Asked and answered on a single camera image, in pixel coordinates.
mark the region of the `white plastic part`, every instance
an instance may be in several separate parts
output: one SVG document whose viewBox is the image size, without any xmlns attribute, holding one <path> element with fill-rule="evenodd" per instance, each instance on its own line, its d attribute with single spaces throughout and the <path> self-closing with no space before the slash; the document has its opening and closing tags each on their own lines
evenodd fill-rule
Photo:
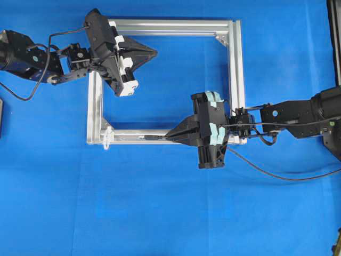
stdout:
<svg viewBox="0 0 341 256">
<path fill-rule="evenodd" d="M 118 43 L 124 42 L 124 38 L 122 35 L 116 36 L 115 37 L 115 41 L 116 41 L 116 45 L 115 48 L 117 49 L 117 51 L 120 49 L 118 46 Z"/>
<path fill-rule="evenodd" d="M 115 132 L 113 131 L 111 126 L 108 126 L 103 136 L 103 147 L 105 150 L 109 149 L 110 142 L 113 141 L 114 138 L 115 138 Z"/>
<path fill-rule="evenodd" d="M 125 58 L 123 59 L 122 56 L 119 57 L 118 60 L 119 63 L 119 72 L 120 75 L 125 75 L 126 74 L 126 68 L 131 68 L 133 66 L 133 60 L 132 58 Z"/>
<path fill-rule="evenodd" d="M 138 87 L 139 83 L 137 80 L 132 80 L 123 83 L 123 90 L 120 96 L 130 96 L 134 94 L 135 89 Z"/>
</svg>

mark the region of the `blue background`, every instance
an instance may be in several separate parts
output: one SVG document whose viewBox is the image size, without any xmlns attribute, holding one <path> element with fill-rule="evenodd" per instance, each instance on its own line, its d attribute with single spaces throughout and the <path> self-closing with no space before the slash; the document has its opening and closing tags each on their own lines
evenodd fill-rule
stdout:
<svg viewBox="0 0 341 256">
<path fill-rule="evenodd" d="M 0 24 L 47 43 L 97 7 L 113 17 L 241 19 L 246 101 L 309 99 L 335 86 L 325 0 L 8 1 Z M 190 95 L 226 93 L 226 49 L 213 38 L 148 38 L 159 55 L 136 72 L 133 97 L 106 87 L 116 127 L 172 127 L 191 115 Z M 53 43 L 88 46 L 85 33 Z M 34 86 L 0 81 L 27 95 Z M 288 183 L 231 154 L 197 169 L 186 146 L 86 144 L 87 78 L 43 84 L 29 102 L 0 90 L 0 255 L 330 255 L 341 227 L 340 175 Z M 234 147 L 268 171 L 306 177 L 340 167 L 321 138 L 288 132 L 273 147 Z"/>
</svg>

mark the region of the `white clip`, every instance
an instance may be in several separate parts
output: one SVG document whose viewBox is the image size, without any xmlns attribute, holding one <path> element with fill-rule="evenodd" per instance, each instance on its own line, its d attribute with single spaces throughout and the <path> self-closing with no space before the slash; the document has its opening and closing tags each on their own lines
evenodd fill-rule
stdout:
<svg viewBox="0 0 341 256">
<path fill-rule="evenodd" d="M 115 133 L 112 129 L 111 126 L 108 126 L 107 129 L 104 132 L 104 136 L 103 136 L 103 147 L 105 150 L 109 149 L 110 146 L 110 142 L 113 141 L 115 138 Z"/>
</svg>

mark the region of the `rectangular metal frame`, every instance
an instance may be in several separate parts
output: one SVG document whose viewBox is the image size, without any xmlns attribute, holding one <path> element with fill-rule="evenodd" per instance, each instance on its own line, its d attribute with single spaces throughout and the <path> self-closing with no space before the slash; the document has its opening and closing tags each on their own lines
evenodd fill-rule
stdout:
<svg viewBox="0 0 341 256">
<path fill-rule="evenodd" d="M 232 20 L 109 20 L 118 33 L 130 36 L 213 36 L 227 47 L 231 109 L 245 107 L 240 21 Z M 103 81 L 92 72 L 89 76 L 87 143 L 102 144 L 176 144 L 166 140 L 145 140 L 144 135 L 165 135 L 168 130 L 115 130 L 103 118 Z M 230 136 L 229 143 L 244 144 L 246 139 Z"/>
</svg>

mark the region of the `black cable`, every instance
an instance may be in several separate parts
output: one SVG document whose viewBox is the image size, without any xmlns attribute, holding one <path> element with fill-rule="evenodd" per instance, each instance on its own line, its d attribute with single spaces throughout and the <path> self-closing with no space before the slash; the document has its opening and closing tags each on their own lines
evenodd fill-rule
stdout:
<svg viewBox="0 0 341 256">
<path fill-rule="evenodd" d="M 319 120 L 315 122 L 310 122 L 310 123 L 303 123 L 303 124 L 286 124 L 286 123 L 249 123 L 249 124 L 226 124 L 226 125 L 221 125 L 221 127 L 234 127 L 234 126 L 253 126 L 253 125 L 274 125 L 274 126 L 305 126 L 305 125 L 313 125 L 313 124 L 319 124 L 319 123 L 324 123 L 326 121 L 330 120 L 335 120 L 341 118 L 341 116 L 334 116 L 330 118 L 326 118 L 324 120 Z"/>
<path fill-rule="evenodd" d="M 47 50 L 47 46 L 44 45 L 44 44 L 33 44 L 33 45 L 28 46 L 26 49 L 27 50 L 31 50 L 31 49 L 36 48 L 36 47 L 43 47 L 43 48 L 45 48 Z M 59 50 L 59 48 L 56 45 L 54 45 L 54 44 L 51 44 L 51 48 L 56 50 L 56 51 Z"/>
<path fill-rule="evenodd" d="M 28 101 L 30 99 L 32 99 L 33 95 L 36 93 L 39 85 L 41 84 L 42 80 L 43 80 L 43 77 L 45 76 L 46 74 L 46 71 L 47 71 L 47 68 L 48 68 L 48 65 L 50 64 L 50 58 L 51 58 L 51 48 L 52 48 L 52 44 L 51 44 L 51 40 L 52 40 L 52 37 L 54 36 L 60 36 L 60 35 L 67 35 L 67 34 L 73 34 L 73 33 L 78 33 L 86 28 L 88 28 L 89 26 L 85 26 L 85 27 L 81 27 L 79 29 L 76 29 L 76 30 L 70 30 L 70 31 L 67 31 L 67 32 L 60 32 L 60 33 L 55 33 L 55 34 L 51 34 L 49 37 L 48 37 L 48 47 L 47 47 L 47 50 L 46 50 L 46 53 L 47 53 L 47 58 L 46 58 L 46 64 L 45 64 L 45 68 L 44 68 L 44 71 L 40 77 L 40 79 L 38 80 L 36 86 L 33 88 L 31 94 L 29 95 L 29 97 L 27 98 L 23 98 L 23 97 L 20 97 L 18 96 L 16 93 L 14 93 L 11 89 L 9 89 L 7 86 L 5 86 L 3 83 L 0 83 L 0 86 L 2 86 L 3 88 L 5 88 L 10 94 L 12 94 L 13 96 L 15 96 L 17 99 L 19 100 L 22 100 L 22 101 Z"/>
<path fill-rule="evenodd" d="M 281 176 L 278 176 L 278 175 L 275 175 L 271 172 L 267 172 L 267 171 L 264 171 L 263 169 L 259 168 L 257 165 L 253 164 L 252 162 L 250 162 L 248 159 L 246 159 L 245 157 L 243 157 L 242 155 L 240 155 L 238 152 L 234 151 L 232 148 L 230 147 L 226 147 L 226 149 L 232 153 L 234 153 L 236 156 L 238 156 L 240 159 L 242 159 L 243 161 L 245 161 L 247 164 L 249 164 L 250 166 L 252 166 L 254 169 L 266 174 L 266 175 L 269 175 L 273 178 L 276 178 L 276 179 L 280 179 L 280 180 L 286 180 L 286 181 L 307 181 L 307 180 L 315 180 L 315 179 L 320 179 L 320 178 L 323 178 L 323 177 L 326 177 L 326 176 L 329 176 L 329 175 L 332 175 L 334 173 L 337 173 L 339 171 L 341 171 L 341 169 L 337 169 L 335 171 L 332 171 L 332 172 L 328 172 L 328 173 L 325 173 L 325 174 L 321 174 L 321 175 L 317 175 L 317 176 L 313 176 L 313 177 L 308 177 L 308 178 L 302 178 L 302 179 L 290 179 L 290 178 L 285 178 L 285 177 L 281 177 Z"/>
<path fill-rule="evenodd" d="M 270 141 L 267 141 L 256 128 L 253 128 L 253 130 L 257 133 L 258 137 L 261 139 L 261 141 L 264 144 L 266 144 L 268 146 L 272 146 L 277 142 L 277 135 L 278 135 L 277 133 L 272 133 L 271 135 L 269 134 L 269 136 L 272 137 L 272 142 L 270 142 Z"/>
</svg>

